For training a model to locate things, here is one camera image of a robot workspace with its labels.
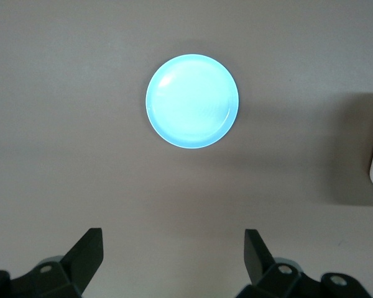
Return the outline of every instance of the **round plate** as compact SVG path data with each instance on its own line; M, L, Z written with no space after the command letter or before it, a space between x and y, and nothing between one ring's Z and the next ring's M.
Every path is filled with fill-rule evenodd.
M229 71L203 55L175 57L150 80L150 123L169 143L202 148L217 142L235 121L239 96Z

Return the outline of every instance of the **metal screw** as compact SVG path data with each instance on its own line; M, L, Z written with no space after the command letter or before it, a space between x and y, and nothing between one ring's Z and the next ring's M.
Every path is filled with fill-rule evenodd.
M286 266L286 265L280 265L278 267L278 269L283 274L292 274L293 273L293 270L289 266Z
M52 269L50 265L44 266L40 268L40 273L46 273L49 272Z
M338 286L346 286L347 285L347 281L344 278L342 278L341 276L338 276L338 275L331 276L330 280L333 281Z

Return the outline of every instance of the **screw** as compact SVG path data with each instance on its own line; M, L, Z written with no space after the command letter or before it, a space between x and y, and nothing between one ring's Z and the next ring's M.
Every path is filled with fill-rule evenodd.
M347 281L338 275L333 275L330 277L330 280L333 281L337 286L346 286Z
M289 266L286 266L286 265L280 265L278 267L278 269L283 274L292 274L293 273L293 270Z
M44 266L40 268L40 273L46 273L49 272L52 269L50 265Z

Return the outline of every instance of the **plate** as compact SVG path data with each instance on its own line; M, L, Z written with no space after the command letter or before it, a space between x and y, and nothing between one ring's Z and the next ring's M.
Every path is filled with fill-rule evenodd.
M146 109L155 131L182 148L203 148L232 127L239 107L236 83L216 60L198 54L175 57L154 74Z

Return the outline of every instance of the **light blue plate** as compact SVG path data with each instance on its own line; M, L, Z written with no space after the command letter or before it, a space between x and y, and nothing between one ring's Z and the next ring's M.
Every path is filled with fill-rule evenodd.
M217 142L232 127L238 107L237 87L229 71L203 55L182 55L164 63L147 90L153 128L182 148Z

